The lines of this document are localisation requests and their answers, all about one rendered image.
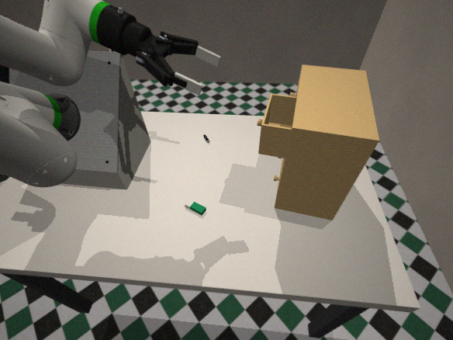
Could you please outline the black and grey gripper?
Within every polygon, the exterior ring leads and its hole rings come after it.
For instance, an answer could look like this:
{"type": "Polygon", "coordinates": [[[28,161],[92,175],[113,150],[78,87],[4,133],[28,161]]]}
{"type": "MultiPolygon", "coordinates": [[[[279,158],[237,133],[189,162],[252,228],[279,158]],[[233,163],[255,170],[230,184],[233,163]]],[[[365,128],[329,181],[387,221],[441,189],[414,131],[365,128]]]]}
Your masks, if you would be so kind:
{"type": "Polygon", "coordinates": [[[202,84],[178,72],[174,73],[164,57],[172,54],[191,54],[218,66],[220,56],[198,45],[197,40],[174,36],[162,31],[158,38],[152,34],[149,27],[139,22],[129,25],[124,38],[126,52],[134,57],[137,52],[137,63],[147,69],[163,86],[175,84],[196,95],[200,95],[202,84]]]}

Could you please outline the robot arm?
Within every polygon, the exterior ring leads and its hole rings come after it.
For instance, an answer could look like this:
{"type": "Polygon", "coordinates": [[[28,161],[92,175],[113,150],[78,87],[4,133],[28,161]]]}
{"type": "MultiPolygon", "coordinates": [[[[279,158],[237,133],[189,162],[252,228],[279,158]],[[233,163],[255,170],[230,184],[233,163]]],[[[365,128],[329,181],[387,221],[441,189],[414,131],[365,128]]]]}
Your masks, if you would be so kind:
{"type": "MultiPolygon", "coordinates": [[[[124,38],[136,21],[102,0],[44,0],[39,31],[0,14],[0,65],[52,85],[73,85],[92,41],[120,57],[128,54],[124,38]]],[[[80,124],[67,96],[0,82],[0,173],[35,187],[65,182],[77,166],[68,141],[80,124]]]]}

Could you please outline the tan wooden chest of drawers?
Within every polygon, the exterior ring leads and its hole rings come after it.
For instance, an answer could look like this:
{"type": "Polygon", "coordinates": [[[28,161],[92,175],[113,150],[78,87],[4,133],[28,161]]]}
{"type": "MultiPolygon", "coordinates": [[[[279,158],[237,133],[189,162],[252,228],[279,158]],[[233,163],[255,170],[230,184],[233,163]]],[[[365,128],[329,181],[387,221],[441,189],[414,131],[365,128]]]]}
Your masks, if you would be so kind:
{"type": "Polygon", "coordinates": [[[333,220],[378,142],[366,71],[302,65],[275,208],[333,220]]]}

